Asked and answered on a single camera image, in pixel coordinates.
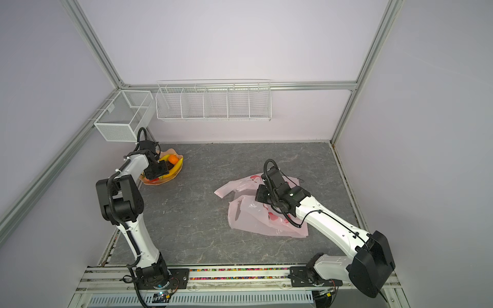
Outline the pink plastic bag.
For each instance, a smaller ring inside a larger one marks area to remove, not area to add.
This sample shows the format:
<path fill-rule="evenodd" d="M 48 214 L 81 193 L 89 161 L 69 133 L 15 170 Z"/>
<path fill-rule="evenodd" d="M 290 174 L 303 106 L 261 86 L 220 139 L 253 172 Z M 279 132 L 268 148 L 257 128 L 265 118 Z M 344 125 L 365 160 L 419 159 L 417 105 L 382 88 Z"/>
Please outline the pink plastic bag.
<path fill-rule="evenodd" d="M 276 213 L 270 205 L 255 200 L 255 194 L 262 183 L 261 175 L 258 173 L 230 181 L 214 192 L 221 199 L 234 193 L 234 200 L 229 203 L 228 209 L 229 226 L 232 229 L 264 236 L 308 237 L 306 224 L 300 228 L 294 227 L 282 214 Z"/>

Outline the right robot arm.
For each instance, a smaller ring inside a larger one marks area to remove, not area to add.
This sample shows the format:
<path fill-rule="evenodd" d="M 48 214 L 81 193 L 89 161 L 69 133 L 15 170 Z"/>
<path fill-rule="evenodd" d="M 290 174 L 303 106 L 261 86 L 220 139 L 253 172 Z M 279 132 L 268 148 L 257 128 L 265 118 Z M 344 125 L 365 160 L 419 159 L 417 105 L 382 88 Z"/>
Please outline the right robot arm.
<path fill-rule="evenodd" d="M 332 241 L 346 258 L 331 261 L 324 253 L 315 254 L 302 275 L 291 274 L 296 281 L 311 286 L 338 287 L 350 282 L 370 298 L 376 298 L 395 270 L 395 260 L 388 239 L 379 231 L 370 233 L 356 227 L 324 207 L 308 190 L 295 184 L 268 159 L 261 175 L 255 200 L 269 205 L 290 225 L 310 225 Z"/>

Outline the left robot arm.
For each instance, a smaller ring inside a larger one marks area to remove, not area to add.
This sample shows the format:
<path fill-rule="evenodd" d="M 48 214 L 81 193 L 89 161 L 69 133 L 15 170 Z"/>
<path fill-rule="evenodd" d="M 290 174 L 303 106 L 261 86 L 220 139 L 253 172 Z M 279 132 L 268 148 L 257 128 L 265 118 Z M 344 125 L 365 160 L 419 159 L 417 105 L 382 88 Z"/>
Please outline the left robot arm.
<path fill-rule="evenodd" d="M 136 181 L 141 175 L 156 180 L 169 173 L 168 163 L 160 159 L 160 145 L 148 138 L 146 128 L 137 132 L 137 144 L 124 157 L 123 165 L 96 183 L 101 215 L 118 227 L 130 246 L 135 261 L 129 264 L 133 281 L 164 287 L 169 271 L 160 251 L 145 227 L 145 202 Z"/>

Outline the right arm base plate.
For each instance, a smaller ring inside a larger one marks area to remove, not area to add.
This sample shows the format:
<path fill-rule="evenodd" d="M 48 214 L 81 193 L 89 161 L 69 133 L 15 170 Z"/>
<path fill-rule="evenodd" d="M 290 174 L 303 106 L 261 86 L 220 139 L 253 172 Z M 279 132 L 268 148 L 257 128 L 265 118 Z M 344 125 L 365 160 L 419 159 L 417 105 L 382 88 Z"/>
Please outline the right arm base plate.
<path fill-rule="evenodd" d="M 307 266 L 291 266 L 288 278 L 293 287 L 340 287 L 343 282 L 337 279 L 324 279 L 314 269 Z"/>

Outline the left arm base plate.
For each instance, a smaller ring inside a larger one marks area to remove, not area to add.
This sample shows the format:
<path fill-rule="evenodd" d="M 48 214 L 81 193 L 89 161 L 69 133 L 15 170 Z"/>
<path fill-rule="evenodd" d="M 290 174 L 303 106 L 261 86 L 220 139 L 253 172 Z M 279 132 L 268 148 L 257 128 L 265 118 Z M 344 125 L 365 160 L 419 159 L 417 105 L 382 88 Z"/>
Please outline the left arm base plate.
<path fill-rule="evenodd" d="M 189 268 L 171 268 L 165 274 L 152 273 L 150 269 L 136 271 L 139 290 L 184 290 L 189 281 Z"/>

